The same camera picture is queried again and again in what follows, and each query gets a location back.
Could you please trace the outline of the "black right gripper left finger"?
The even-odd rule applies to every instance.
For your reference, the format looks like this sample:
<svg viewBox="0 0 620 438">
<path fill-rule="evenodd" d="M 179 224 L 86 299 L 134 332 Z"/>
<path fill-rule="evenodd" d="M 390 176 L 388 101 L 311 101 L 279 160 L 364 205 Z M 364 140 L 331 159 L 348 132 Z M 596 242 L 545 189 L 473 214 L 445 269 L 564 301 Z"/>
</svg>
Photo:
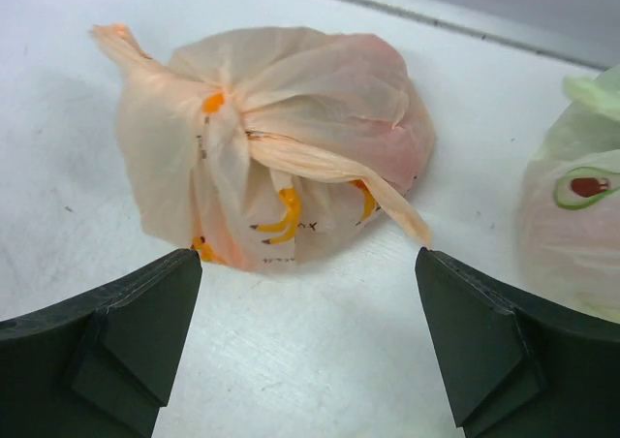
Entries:
<svg viewBox="0 0 620 438">
<path fill-rule="evenodd" d="M 4 437 L 149 437 L 171 397 L 202 279 L 178 249 L 1 324 Z"/>
</svg>

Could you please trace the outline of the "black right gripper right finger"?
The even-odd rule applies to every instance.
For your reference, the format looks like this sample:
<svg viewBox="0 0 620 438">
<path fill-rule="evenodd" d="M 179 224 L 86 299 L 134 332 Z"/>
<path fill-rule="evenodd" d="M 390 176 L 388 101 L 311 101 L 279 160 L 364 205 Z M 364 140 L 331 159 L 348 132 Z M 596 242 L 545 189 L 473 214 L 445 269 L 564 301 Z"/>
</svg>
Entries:
<svg viewBox="0 0 620 438">
<path fill-rule="evenodd" d="M 468 437 L 618 438 L 619 327 L 423 248 L 418 291 Z"/>
</svg>

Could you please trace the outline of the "translucent orange banana-print bag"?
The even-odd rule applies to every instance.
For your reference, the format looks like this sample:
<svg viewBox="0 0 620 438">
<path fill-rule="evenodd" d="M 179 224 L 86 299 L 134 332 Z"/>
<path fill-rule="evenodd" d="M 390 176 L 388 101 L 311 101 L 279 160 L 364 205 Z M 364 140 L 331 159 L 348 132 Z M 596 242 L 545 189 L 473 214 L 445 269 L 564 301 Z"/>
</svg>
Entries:
<svg viewBox="0 0 620 438">
<path fill-rule="evenodd" d="M 126 25 L 90 34 L 124 78 L 114 132 L 146 234 L 260 272 L 338 251 L 382 213 L 430 243 L 406 196 L 435 130 L 378 36 L 235 29 L 164 64 Z"/>
</svg>

